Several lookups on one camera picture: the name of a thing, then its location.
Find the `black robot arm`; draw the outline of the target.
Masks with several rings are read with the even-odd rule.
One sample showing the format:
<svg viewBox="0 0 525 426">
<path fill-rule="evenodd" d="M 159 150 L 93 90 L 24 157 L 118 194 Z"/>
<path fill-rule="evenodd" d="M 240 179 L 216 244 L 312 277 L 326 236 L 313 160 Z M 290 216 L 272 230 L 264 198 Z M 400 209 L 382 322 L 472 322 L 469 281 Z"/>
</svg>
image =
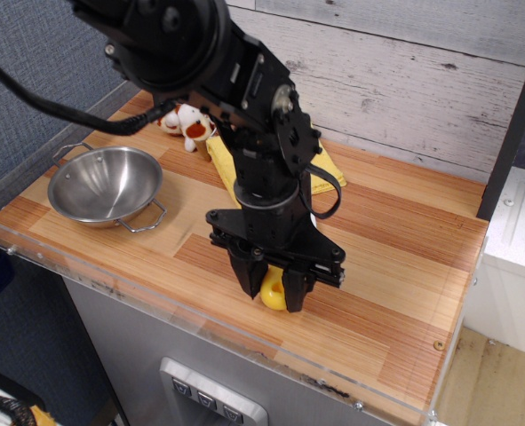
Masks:
<svg viewBox="0 0 525 426">
<path fill-rule="evenodd" d="M 320 233 L 312 177 L 320 132 L 298 102 L 288 68 L 231 19 L 223 1 L 75 1 L 75 15 L 109 40 L 114 69 L 156 102 L 178 101 L 214 122 L 235 167 L 238 209 L 207 214 L 211 241 L 256 296 L 282 269 L 288 311 L 316 282 L 339 286 L 345 251 Z"/>
</svg>

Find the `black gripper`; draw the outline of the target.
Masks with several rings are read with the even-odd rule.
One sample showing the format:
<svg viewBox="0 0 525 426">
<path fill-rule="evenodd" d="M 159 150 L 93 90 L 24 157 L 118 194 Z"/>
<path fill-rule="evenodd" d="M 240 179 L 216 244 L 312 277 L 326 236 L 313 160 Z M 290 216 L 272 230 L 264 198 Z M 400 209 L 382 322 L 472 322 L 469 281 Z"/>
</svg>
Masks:
<svg viewBox="0 0 525 426">
<path fill-rule="evenodd" d="M 306 295 L 321 282 L 338 288 L 344 279 L 345 251 L 313 224 L 310 177 L 285 179 L 278 192 L 248 193 L 235 186 L 240 209 L 206 214 L 211 241 L 225 249 L 243 292 L 253 299 L 268 266 L 282 269 L 288 312 L 300 312 Z"/>
</svg>

